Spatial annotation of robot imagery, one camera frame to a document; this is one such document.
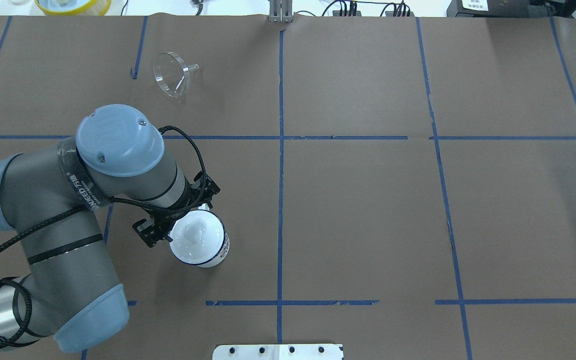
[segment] metal plate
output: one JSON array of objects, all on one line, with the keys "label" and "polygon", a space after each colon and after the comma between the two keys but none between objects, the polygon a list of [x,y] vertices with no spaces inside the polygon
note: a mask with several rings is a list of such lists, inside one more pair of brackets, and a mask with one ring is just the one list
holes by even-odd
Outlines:
[{"label": "metal plate", "polygon": [[342,344],[220,345],[212,352],[212,360],[343,360],[343,358]]}]

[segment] metal bracket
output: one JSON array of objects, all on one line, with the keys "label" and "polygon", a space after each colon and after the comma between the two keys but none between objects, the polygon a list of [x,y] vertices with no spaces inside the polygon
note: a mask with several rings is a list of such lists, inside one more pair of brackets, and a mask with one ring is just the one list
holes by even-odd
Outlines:
[{"label": "metal bracket", "polygon": [[343,360],[342,344],[220,345],[212,360]]},{"label": "metal bracket", "polygon": [[292,23],[295,14],[293,13],[293,0],[269,0],[270,22],[271,23]]}]

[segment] black cable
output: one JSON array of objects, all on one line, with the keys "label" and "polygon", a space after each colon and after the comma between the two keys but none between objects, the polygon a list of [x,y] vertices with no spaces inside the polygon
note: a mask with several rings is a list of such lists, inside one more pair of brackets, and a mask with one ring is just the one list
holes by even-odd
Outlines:
[{"label": "black cable", "polygon": [[197,154],[197,158],[199,159],[199,166],[201,166],[201,190],[199,191],[197,198],[194,199],[194,202],[192,204],[190,204],[186,207],[183,207],[181,209],[168,209],[166,207],[153,206],[153,205],[149,205],[148,203],[143,203],[140,201],[131,200],[129,198],[120,198],[120,197],[114,197],[114,196],[110,196],[108,198],[108,201],[110,201],[110,203],[122,203],[122,204],[126,204],[126,205],[132,205],[133,207],[139,207],[139,208],[142,208],[144,210],[151,210],[153,212],[162,212],[162,213],[166,213],[166,214],[171,214],[170,216],[173,216],[174,214],[180,214],[180,213],[187,212],[199,204],[199,201],[201,200],[202,196],[204,196],[204,193],[208,189],[209,183],[208,183],[208,175],[206,174],[206,166],[204,165],[204,159],[202,158],[202,154],[199,151],[197,144],[195,144],[193,139],[191,139],[190,136],[188,136],[185,132],[183,132],[178,127],[168,125],[168,126],[160,127],[158,130],[161,134],[164,134],[169,130],[174,130],[174,131],[180,133],[183,137],[185,137],[185,139],[190,143],[190,145],[192,145],[192,148],[194,148],[194,152]]},{"label": "black cable", "polygon": [[361,1],[361,0],[357,0],[357,1],[355,1],[355,3],[386,5],[386,4],[389,4],[390,2],[375,2],[375,1]]},{"label": "black cable", "polygon": [[[190,143],[190,145],[192,145],[192,148],[194,148],[194,152],[197,154],[197,158],[199,159],[199,166],[201,166],[201,185],[200,185],[201,190],[199,191],[197,198],[194,199],[194,202],[192,204],[186,206],[186,207],[181,208],[181,209],[168,209],[165,207],[148,205],[147,203],[142,203],[139,201],[130,200],[128,198],[118,198],[118,197],[110,196],[110,198],[108,198],[110,203],[123,203],[123,204],[127,204],[127,205],[133,205],[135,207],[139,207],[139,208],[142,208],[144,210],[164,212],[164,213],[171,214],[170,217],[174,216],[173,214],[182,214],[184,212],[187,212],[188,210],[196,207],[199,204],[199,201],[201,200],[204,193],[208,189],[208,186],[210,185],[210,183],[208,182],[208,174],[206,174],[206,166],[204,164],[204,159],[202,158],[201,152],[199,151],[197,144],[195,144],[193,139],[191,139],[190,136],[188,136],[185,132],[183,132],[183,130],[179,129],[178,127],[172,126],[172,125],[160,127],[158,129],[158,131],[162,135],[169,130],[174,130],[174,131],[178,132],[179,134],[181,134],[183,137],[185,137],[185,139]],[[25,237],[28,237],[29,235],[47,227],[47,226],[50,226],[54,223],[57,223],[58,221],[66,219],[67,217],[70,217],[74,214],[77,214],[77,213],[82,212],[82,211],[87,210],[87,209],[88,208],[86,207],[86,205],[78,205],[76,207],[71,208],[70,210],[62,212],[61,214],[55,215],[49,219],[46,219],[44,221],[41,221],[40,223],[37,223],[36,225],[32,226],[31,228],[28,228],[27,230],[20,232],[15,237],[12,237],[11,239],[7,240],[3,244],[0,244],[0,253],[5,251],[7,248],[10,248],[14,244],[20,242]],[[16,346],[16,347],[24,346],[23,344],[22,345],[15,344],[15,342],[17,340],[19,340],[20,337],[22,337],[22,335],[28,330],[28,326],[30,325],[30,316],[32,316],[32,311],[33,311],[33,305],[32,305],[32,299],[30,297],[30,292],[25,287],[23,287],[23,285],[21,285],[17,282],[14,282],[13,280],[7,279],[7,278],[3,278],[2,280],[0,280],[0,286],[9,286],[9,287],[13,287],[16,290],[18,290],[19,293],[21,294],[22,298],[23,298],[23,303],[25,305],[24,317],[21,320],[21,322],[18,324],[19,330],[9,338],[6,338],[6,337],[3,337],[2,335],[0,335],[0,349],[4,349],[5,347],[8,347],[8,346]]]},{"label": "black cable", "polygon": [[[330,9],[330,7],[333,6],[333,4],[335,4],[335,3],[342,3],[342,4],[343,4],[343,11],[344,11],[344,12],[347,12],[347,11],[348,11],[346,2],[345,2],[344,0],[334,0],[333,2],[330,2],[330,3],[328,4],[328,6],[326,6],[326,9],[324,10],[324,12],[322,12],[321,16],[325,16],[325,15],[326,15],[326,12],[328,11],[328,9]],[[339,15],[341,15],[341,5],[340,5],[340,7],[339,7]]]},{"label": "black cable", "polygon": [[381,10],[381,13],[379,14],[379,17],[381,18],[382,16],[384,16],[384,13],[386,13],[386,9],[388,9],[388,7],[393,6],[395,10],[397,10],[397,4],[395,4],[394,2],[389,2],[388,4],[386,4],[386,6],[383,7],[383,9]]},{"label": "black cable", "polygon": [[316,17],[316,14],[311,13],[310,11],[306,11],[306,10],[299,10],[297,12],[295,12],[295,14],[299,14],[299,13],[306,13],[306,14],[311,14],[312,16]]},{"label": "black cable", "polygon": [[128,6],[128,2],[130,2],[130,0],[126,0],[125,4],[123,4],[123,7],[121,8],[121,12],[119,13],[120,16],[123,16],[124,10],[126,9],[126,6]]},{"label": "black cable", "polygon": [[[78,212],[82,212],[86,209],[87,209],[86,205],[78,205],[76,207],[71,208],[70,210],[62,212],[61,214],[53,216],[50,219],[46,219],[40,223],[37,223],[36,225],[32,226],[31,228],[28,228],[28,230],[22,231],[18,235],[16,235],[15,237],[12,237],[12,239],[9,239],[8,241],[4,242],[3,244],[0,244],[0,253],[2,253],[7,248],[10,248],[14,244],[20,242],[23,238],[28,237],[29,235],[33,234],[34,232],[39,231],[39,230],[41,230],[47,226],[53,225],[54,223],[57,223],[58,221],[66,219],[67,217],[75,215]],[[32,301],[30,299],[30,292],[25,287],[23,287],[22,285],[14,282],[13,280],[9,280],[9,279],[0,280],[0,284],[17,289],[20,292],[21,297],[23,298],[23,303],[25,305],[25,313],[23,314],[24,315],[23,319],[22,319],[21,323],[19,324],[19,330],[9,338],[6,338],[6,337],[3,337],[0,335],[0,349],[3,349],[7,346],[11,346],[11,344],[16,342],[28,330],[28,326],[30,325],[30,316],[32,315],[32,311],[33,311],[33,305],[32,305]]]}]

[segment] electrical wire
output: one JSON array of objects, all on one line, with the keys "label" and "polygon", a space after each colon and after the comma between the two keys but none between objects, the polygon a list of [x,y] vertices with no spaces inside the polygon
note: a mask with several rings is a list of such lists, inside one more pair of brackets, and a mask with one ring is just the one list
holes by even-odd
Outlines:
[{"label": "electrical wire", "polygon": [[128,6],[128,2],[130,2],[130,0],[126,0],[125,4],[123,4],[123,7],[121,8],[121,12],[119,13],[120,16],[123,16],[124,10],[126,9],[126,6]]},{"label": "electrical wire", "polygon": [[[394,7],[393,12],[392,12],[392,16],[394,17],[406,17],[406,16],[410,16],[410,7],[408,5],[406,5],[403,1],[402,2],[378,2],[378,1],[363,1],[363,0],[351,0],[350,1],[350,9],[348,9],[348,5],[346,4],[347,0],[334,0],[333,2],[330,2],[326,9],[324,9],[323,13],[321,14],[321,16],[326,16],[327,11],[329,11],[330,7],[332,7],[333,4],[335,3],[342,3],[343,7],[339,7],[339,16],[357,16],[357,6],[358,4],[377,4],[377,5],[385,5],[384,8],[381,10],[381,13],[379,14],[379,16],[384,16],[384,13],[386,13],[386,9],[388,9],[388,7],[390,7],[391,5]],[[310,11],[306,11],[306,10],[301,10],[301,11],[297,11],[295,12],[295,14],[298,13],[307,13],[307,14],[311,14],[312,16],[315,16],[315,14],[311,13]]]},{"label": "electrical wire", "polygon": [[194,202],[192,204],[190,204],[186,207],[183,207],[181,209],[168,209],[166,207],[153,206],[153,205],[150,205],[148,203],[144,203],[144,202],[140,202],[140,201],[136,201],[136,200],[131,200],[129,198],[121,198],[121,197],[114,197],[114,196],[110,196],[108,198],[108,201],[110,201],[110,203],[112,203],[112,204],[122,203],[122,204],[126,204],[126,205],[132,205],[133,207],[139,207],[139,208],[142,208],[144,210],[151,210],[152,212],[162,212],[165,214],[170,214],[167,217],[172,218],[177,214],[183,214],[183,213],[191,210],[192,208],[196,207],[197,205],[199,205],[199,201],[201,200],[202,196],[204,196],[204,193],[208,189],[208,186],[210,185],[210,183],[208,182],[208,174],[206,174],[206,166],[204,165],[204,159],[202,158],[202,154],[199,151],[199,148],[197,147],[197,144],[195,144],[193,139],[191,139],[190,136],[188,136],[188,134],[183,132],[181,129],[179,129],[178,127],[172,126],[172,125],[160,127],[158,130],[162,135],[164,133],[168,132],[169,130],[174,130],[175,132],[178,132],[183,137],[185,137],[185,139],[190,143],[190,145],[192,145],[192,148],[194,149],[194,152],[197,154],[197,158],[199,159],[199,166],[201,166],[201,185],[200,185],[201,190],[199,191],[197,198],[194,199]]},{"label": "electrical wire", "polygon": [[386,6],[383,7],[383,9],[381,10],[381,13],[379,14],[379,17],[381,18],[382,16],[384,16],[384,13],[386,13],[386,9],[388,9],[388,7],[393,6],[395,10],[397,10],[397,4],[395,4],[394,2],[389,2],[388,4],[386,4]]},{"label": "electrical wire", "polygon": [[[324,9],[324,12],[321,13],[321,16],[325,16],[326,12],[328,11],[328,9],[330,9],[330,7],[333,6],[333,4],[335,3],[342,3],[343,4],[343,12],[347,12],[348,11],[348,5],[346,4],[346,2],[344,0],[334,0],[333,2],[330,2],[328,4],[328,6],[326,6],[326,9]],[[341,15],[341,5],[339,7],[339,14]]]},{"label": "electrical wire", "polygon": [[[190,136],[188,136],[185,132],[183,132],[178,127],[168,125],[168,126],[160,127],[158,129],[158,131],[162,135],[164,133],[168,132],[169,130],[174,130],[174,131],[178,132],[179,134],[181,134],[183,137],[185,137],[185,139],[190,143],[190,145],[192,145],[192,148],[194,148],[194,151],[197,154],[197,158],[199,159],[199,166],[201,166],[201,183],[200,183],[201,184],[200,185],[201,190],[199,191],[199,194],[197,195],[197,197],[194,199],[194,202],[192,204],[186,206],[186,207],[181,208],[181,209],[168,209],[165,207],[158,207],[158,206],[149,205],[147,203],[143,203],[143,202],[139,202],[139,201],[135,201],[135,200],[130,200],[128,198],[118,198],[118,197],[110,196],[110,198],[108,198],[108,201],[110,201],[110,203],[113,203],[113,204],[114,203],[123,203],[126,205],[133,205],[135,207],[139,207],[139,208],[142,208],[144,210],[152,210],[152,211],[156,211],[156,212],[163,212],[166,214],[170,214],[167,216],[167,218],[173,218],[175,215],[178,215],[178,214],[185,214],[185,212],[187,212],[190,209],[199,205],[199,202],[200,202],[202,196],[204,195],[204,193],[208,189],[208,186],[210,185],[210,182],[208,181],[208,174],[206,174],[206,166],[204,165],[204,159],[202,158],[201,152],[199,151],[197,144],[195,144],[195,142],[190,138]],[[43,228],[46,228],[47,226],[53,225],[54,223],[57,223],[58,221],[62,221],[63,219],[66,219],[67,217],[73,216],[73,215],[75,215],[79,212],[82,212],[84,210],[87,210],[87,209],[88,208],[86,207],[86,205],[78,205],[76,207],[71,208],[70,210],[62,212],[61,214],[55,215],[49,219],[46,219],[44,221],[41,221],[40,223],[37,223],[36,225],[32,226],[31,228],[28,228],[28,230],[20,232],[18,235],[12,237],[11,239],[9,239],[6,242],[4,242],[3,244],[1,244],[0,245],[0,253],[5,251],[6,249],[10,248],[14,244],[20,242],[25,237],[28,237],[29,235],[34,234],[35,232],[37,232]],[[18,324],[19,330],[16,331],[16,333],[14,333],[14,335],[12,335],[11,337],[8,337],[8,338],[0,335],[0,349],[4,349],[5,347],[9,347],[9,346],[11,346],[11,347],[27,346],[29,344],[16,344],[15,342],[18,341],[19,338],[21,338],[22,335],[26,331],[28,331],[28,326],[30,325],[30,317],[32,316],[32,311],[33,311],[33,304],[32,304],[32,299],[30,297],[30,292],[28,291],[28,289],[23,287],[23,285],[15,282],[9,278],[3,278],[2,280],[0,280],[0,287],[2,287],[2,286],[13,287],[14,289],[19,291],[19,293],[21,294],[21,297],[23,298],[23,304],[25,306],[25,312],[23,315],[23,319]]]},{"label": "electrical wire", "polygon": [[311,14],[312,16],[316,17],[316,14],[311,13],[310,11],[306,11],[306,10],[299,10],[297,12],[295,12],[295,14],[299,14],[299,13],[306,13],[306,14]]},{"label": "electrical wire", "polygon": [[[61,214],[53,216],[50,219],[46,219],[45,221],[42,221],[42,222],[32,226],[31,228],[28,228],[28,230],[20,232],[15,237],[12,237],[12,239],[4,242],[3,244],[0,244],[0,253],[2,253],[7,248],[10,248],[14,244],[20,242],[23,238],[28,237],[29,235],[35,233],[36,231],[41,230],[47,226],[53,225],[54,223],[57,223],[58,221],[66,219],[67,217],[75,215],[78,212],[82,212],[86,209],[88,209],[88,208],[85,205],[78,205],[76,207],[71,208],[70,210],[62,212]],[[18,341],[19,338],[21,338],[22,335],[28,330],[28,326],[30,325],[30,316],[32,316],[32,312],[33,312],[33,304],[32,304],[32,300],[30,298],[30,292],[25,287],[23,287],[22,285],[14,282],[13,280],[9,280],[9,279],[2,279],[0,281],[0,284],[17,289],[19,291],[19,293],[21,294],[21,297],[23,298],[23,304],[25,305],[25,313],[23,314],[23,319],[21,320],[21,323],[19,324],[19,330],[16,331],[16,333],[14,333],[14,335],[12,335],[11,337],[8,337],[8,338],[0,335],[0,349],[4,349],[5,347],[13,346],[14,342]]]}]

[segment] silver cylinder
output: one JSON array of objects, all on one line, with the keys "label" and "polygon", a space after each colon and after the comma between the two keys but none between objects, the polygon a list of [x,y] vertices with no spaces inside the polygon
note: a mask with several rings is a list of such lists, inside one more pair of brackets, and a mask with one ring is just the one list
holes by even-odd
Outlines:
[{"label": "silver cylinder", "polygon": [[[14,281],[19,282],[22,278],[15,278]],[[2,286],[0,288],[0,335],[5,338],[12,337],[19,330],[19,322],[15,317],[15,312],[13,310],[13,300],[15,296],[15,289],[10,286]],[[26,311],[23,298],[19,294],[18,296],[18,310],[19,316],[23,317]],[[17,344],[27,344],[39,340],[40,337],[35,337],[29,333],[24,333],[17,341]],[[14,347],[7,347],[3,350],[12,350]]]}]

